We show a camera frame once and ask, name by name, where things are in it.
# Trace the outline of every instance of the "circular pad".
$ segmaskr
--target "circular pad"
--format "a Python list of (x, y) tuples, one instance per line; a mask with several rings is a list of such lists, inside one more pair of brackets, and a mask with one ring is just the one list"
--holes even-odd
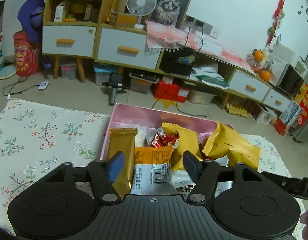
[(275, 239), (292, 233), (300, 217), (297, 201), (277, 187), (233, 187), (212, 203), (216, 220), (234, 234), (250, 239)]
[(246, 196), (239, 204), (241, 209), (254, 216), (267, 216), (277, 209), (275, 200), (263, 195)]
[(95, 202), (87, 193), (62, 185), (33, 185), (13, 200), (8, 217), (26, 238), (59, 239), (73, 235), (91, 221)]

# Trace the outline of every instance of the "white wall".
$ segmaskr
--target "white wall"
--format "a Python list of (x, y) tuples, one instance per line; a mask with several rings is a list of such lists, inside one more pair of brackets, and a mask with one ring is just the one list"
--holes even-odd
[(3, 53), (4, 55), (14, 55), (13, 34), (22, 30), (20, 22), (17, 20), (17, 14), (20, 7), (27, 0), (5, 0), (3, 13)]
[[(191, 0), (187, 14), (217, 24), (220, 44), (245, 57), (253, 49), (262, 49), (272, 26), (279, 0)], [(301, 16), (298, 10), (304, 6)], [(286, 0), (286, 13), (280, 31), (282, 43), (306, 58), (308, 53), (308, 15), (306, 0)]]

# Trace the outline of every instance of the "barcode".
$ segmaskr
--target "barcode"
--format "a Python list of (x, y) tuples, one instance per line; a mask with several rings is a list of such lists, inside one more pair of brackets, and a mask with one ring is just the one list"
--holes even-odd
[(154, 184), (162, 184), (162, 169), (154, 169)]

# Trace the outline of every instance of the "red snack wrapper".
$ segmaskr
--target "red snack wrapper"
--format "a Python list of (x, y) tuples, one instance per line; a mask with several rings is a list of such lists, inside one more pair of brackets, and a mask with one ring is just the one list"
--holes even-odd
[(172, 146), (174, 151), (178, 147), (179, 143), (180, 135), (177, 131), (173, 135), (167, 135), (165, 133), (157, 132), (150, 143), (150, 147), (160, 148), (165, 146)]

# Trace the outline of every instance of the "wall outlet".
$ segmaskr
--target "wall outlet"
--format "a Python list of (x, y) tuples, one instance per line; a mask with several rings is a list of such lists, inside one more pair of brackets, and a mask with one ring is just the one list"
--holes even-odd
[[(185, 27), (189, 27), (189, 22), (187, 21), (188, 19), (188, 15), (185, 17), (184, 21), (183, 21), (183, 24), (181, 26), (181, 29), (184, 29)], [(191, 23), (191, 30), (192, 30), (192, 33), (194, 32), (202, 32), (202, 28), (199, 27), (199, 26), (196, 26), (196, 21), (198, 21), (199, 19), (196, 19), (194, 18), (194, 21)], [(212, 28), (213, 26), (204, 22), (204, 25), (203, 25), (203, 33), (206, 34), (206, 35), (209, 35), (212, 31)]]
[(220, 34), (221, 34), (221, 28), (214, 26), (212, 28), (209, 36), (217, 40), (219, 38)]

